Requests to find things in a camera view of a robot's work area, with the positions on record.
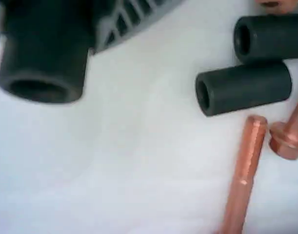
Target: white cloth background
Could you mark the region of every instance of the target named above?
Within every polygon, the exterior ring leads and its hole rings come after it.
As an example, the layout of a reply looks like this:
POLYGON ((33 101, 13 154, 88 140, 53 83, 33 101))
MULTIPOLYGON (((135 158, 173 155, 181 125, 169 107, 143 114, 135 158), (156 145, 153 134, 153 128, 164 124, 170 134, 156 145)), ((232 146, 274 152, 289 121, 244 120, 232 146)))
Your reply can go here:
MULTIPOLYGON (((250 14, 253 0, 186 0, 91 58, 73 105, 0 90, 0 234, 217 230, 246 117, 286 120, 298 101, 294 60, 288 101, 213 118, 200 111, 196 74, 236 65, 233 27, 250 14)), ((255 181, 245 233, 298 234, 298 161, 265 142, 255 181)))

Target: black cylindrical tube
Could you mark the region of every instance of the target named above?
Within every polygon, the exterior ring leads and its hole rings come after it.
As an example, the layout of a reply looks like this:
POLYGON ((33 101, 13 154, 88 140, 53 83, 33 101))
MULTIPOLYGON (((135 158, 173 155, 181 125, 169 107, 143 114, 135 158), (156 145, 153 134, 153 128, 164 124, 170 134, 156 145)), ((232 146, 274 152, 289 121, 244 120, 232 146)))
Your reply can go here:
POLYGON ((206 116, 286 100, 292 91, 283 62, 249 64, 201 73, 196 94, 206 116))
POLYGON ((298 14, 240 18, 234 49, 243 63, 298 58, 298 14))
POLYGON ((87 2, 28 0, 7 7, 0 87, 42 103, 78 100, 92 45, 87 2))

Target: copper bolt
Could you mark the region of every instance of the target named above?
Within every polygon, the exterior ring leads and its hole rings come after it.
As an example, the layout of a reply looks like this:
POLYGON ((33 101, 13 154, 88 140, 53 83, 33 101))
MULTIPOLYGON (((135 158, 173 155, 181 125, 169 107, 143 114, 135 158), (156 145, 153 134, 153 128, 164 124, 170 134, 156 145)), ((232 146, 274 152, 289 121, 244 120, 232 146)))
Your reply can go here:
POLYGON ((280 157, 298 159, 298 104, 287 123, 276 122, 270 127, 270 148, 280 157))
POLYGON ((266 130, 266 118, 247 118, 220 234, 242 233, 266 130))

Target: copper rod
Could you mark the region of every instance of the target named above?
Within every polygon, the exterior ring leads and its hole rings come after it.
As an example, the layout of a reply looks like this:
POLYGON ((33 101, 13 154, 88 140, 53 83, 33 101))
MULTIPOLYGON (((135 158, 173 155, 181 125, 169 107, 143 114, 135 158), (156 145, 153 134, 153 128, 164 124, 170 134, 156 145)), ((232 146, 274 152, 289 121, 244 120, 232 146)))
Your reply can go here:
POLYGON ((242 233, 266 130, 266 118, 247 118, 220 234, 242 233))
POLYGON ((269 145, 277 155, 288 160, 298 159, 298 104, 287 123, 271 125, 270 134, 269 145))

